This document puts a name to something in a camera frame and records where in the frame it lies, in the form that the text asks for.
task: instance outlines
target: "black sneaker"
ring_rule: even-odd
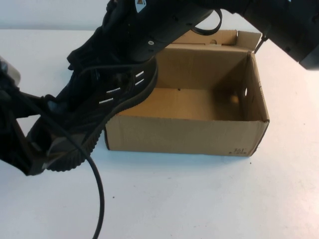
[[[88,153],[93,151],[108,120],[144,101],[153,91],[158,77],[155,58],[142,64],[120,64],[120,60],[114,60],[114,53],[111,52],[103,55],[103,64],[99,65],[101,57],[94,57],[95,52],[88,52],[88,49],[92,50],[87,47],[92,45],[90,40],[69,56],[74,74],[68,85],[56,98],[44,98],[47,114]],[[72,60],[75,54],[85,57],[82,61],[76,61],[79,58]],[[76,73],[80,63],[87,65],[88,58],[94,67]],[[34,148],[45,151],[52,159],[52,163],[47,165],[47,169],[52,171],[71,170],[85,161],[64,136],[58,135],[41,118],[34,124],[27,139]]]

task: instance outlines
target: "white surface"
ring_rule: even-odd
[[[2,0],[0,28],[94,30],[102,24],[108,0]],[[215,14],[203,23],[213,28]],[[238,15],[223,11],[222,29],[257,31]]]
[[[1,30],[0,53],[20,70],[23,91],[56,95],[70,77],[66,56],[91,34]],[[106,197],[100,238],[318,238],[319,72],[271,42],[257,61],[271,123],[251,158],[109,152],[100,139],[92,154]],[[0,205],[3,239],[89,239],[99,210],[88,163],[25,177],[0,162]]]

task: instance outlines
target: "black shoe sole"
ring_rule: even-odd
[[[138,104],[142,103],[147,97],[152,93],[153,89],[156,86],[158,78],[158,67],[156,67],[156,71],[150,83],[147,87],[141,91],[136,96],[120,103],[118,106],[114,107],[114,109],[101,121],[99,126],[93,131],[93,133],[88,137],[88,139],[82,144],[83,149],[91,154],[95,148],[95,145],[102,133],[102,130],[105,128],[105,124],[116,114],[121,111],[127,110],[131,107],[137,106]],[[74,150],[66,155],[62,156],[61,158],[57,159],[54,163],[52,163],[48,169],[51,171],[56,172],[64,172],[69,171],[71,169],[76,168],[77,166],[81,165],[86,159],[83,155],[78,151]]]

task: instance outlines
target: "cardboard box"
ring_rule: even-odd
[[[110,150],[252,155],[269,116],[254,51],[260,34],[188,32],[157,55],[159,78],[140,105],[106,125]]]

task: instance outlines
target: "white wall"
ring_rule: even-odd
[[[107,0],[0,0],[0,29],[94,30],[101,25]],[[222,29],[256,31],[238,15],[223,12]],[[217,25],[215,14],[202,24]]]

